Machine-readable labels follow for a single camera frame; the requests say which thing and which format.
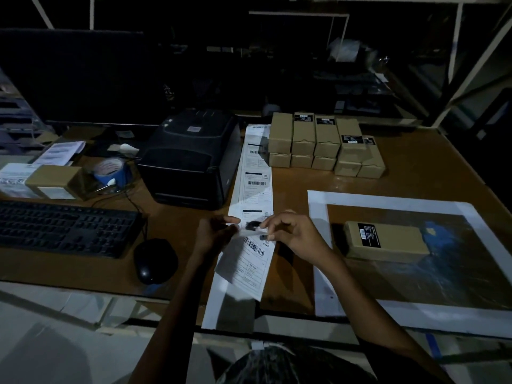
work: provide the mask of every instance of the blue tape roll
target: blue tape roll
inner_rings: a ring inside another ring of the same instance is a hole
[[[130,167],[119,158],[108,158],[96,164],[93,173],[104,186],[107,186],[112,179],[116,180],[116,186],[119,188],[123,188],[131,181]]]

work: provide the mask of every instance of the keyboard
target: keyboard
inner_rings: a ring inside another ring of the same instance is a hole
[[[0,247],[119,258],[137,238],[139,212],[0,201]]]

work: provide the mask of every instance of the computer monitor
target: computer monitor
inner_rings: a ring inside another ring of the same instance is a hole
[[[0,30],[0,67],[48,125],[159,125],[163,83],[142,33]]]

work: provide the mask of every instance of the black mouse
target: black mouse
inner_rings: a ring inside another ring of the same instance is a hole
[[[151,238],[137,245],[133,260],[137,277],[144,284],[162,284],[178,269],[176,252],[163,238]]]

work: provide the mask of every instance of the person's left hand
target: person's left hand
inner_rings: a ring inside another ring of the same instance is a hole
[[[202,265],[212,260],[238,232],[240,219],[229,215],[215,215],[199,221],[195,235],[195,246],[189,261]]]

